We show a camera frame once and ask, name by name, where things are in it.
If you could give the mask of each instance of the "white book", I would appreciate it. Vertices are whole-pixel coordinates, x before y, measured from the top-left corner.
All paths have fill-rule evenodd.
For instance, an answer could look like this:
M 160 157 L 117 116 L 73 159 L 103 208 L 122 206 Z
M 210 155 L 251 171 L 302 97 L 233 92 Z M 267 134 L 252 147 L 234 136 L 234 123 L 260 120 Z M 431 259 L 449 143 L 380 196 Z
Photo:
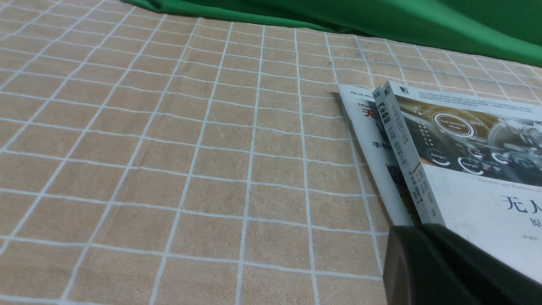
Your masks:
M 337 85 L 337 89 L 391 222 L 399 226 L 412 225 L 403 202 L 405 196 L 409 197 L 408 190 L 372 91 L 349 85 Z
M 542 106 L 394 82 L 373 96 L 422 222 L 542 283 Z

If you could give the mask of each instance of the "black object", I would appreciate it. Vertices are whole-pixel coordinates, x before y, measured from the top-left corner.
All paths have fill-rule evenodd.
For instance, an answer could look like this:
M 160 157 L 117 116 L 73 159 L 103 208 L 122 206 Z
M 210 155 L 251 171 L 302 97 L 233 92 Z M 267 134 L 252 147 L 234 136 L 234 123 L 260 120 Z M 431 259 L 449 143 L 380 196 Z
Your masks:
M 388 305 L 542 304 L 542 285 L 435 224 L 391 228 L 384 286 Z

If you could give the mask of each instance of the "green cloth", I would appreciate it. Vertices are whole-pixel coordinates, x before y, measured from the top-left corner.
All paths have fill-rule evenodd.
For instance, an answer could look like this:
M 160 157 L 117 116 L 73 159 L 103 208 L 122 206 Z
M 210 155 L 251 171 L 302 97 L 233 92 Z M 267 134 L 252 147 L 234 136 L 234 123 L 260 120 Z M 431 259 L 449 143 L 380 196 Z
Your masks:
M 124 0 L 155 12 L 363 33 L 542 67 L 541 0 Z

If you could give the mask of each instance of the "car dashboard illustration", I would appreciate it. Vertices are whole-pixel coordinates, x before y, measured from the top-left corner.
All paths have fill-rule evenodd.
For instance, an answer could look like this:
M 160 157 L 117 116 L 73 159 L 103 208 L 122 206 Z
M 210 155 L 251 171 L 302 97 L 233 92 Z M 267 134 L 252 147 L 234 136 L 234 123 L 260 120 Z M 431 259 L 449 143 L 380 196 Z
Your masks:
M 542 122 L 397 100 L 424 164 L 542 187 Z

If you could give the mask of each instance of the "table surface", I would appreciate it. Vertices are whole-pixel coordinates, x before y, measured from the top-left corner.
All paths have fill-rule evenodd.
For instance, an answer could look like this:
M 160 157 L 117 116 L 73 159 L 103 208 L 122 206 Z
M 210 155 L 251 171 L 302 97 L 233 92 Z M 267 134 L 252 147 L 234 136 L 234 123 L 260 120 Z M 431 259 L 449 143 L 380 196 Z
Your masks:
M 390 222 L 335 85 L 540 104 L 542 69 L 0 0 L 0 303 L 385 304 Z

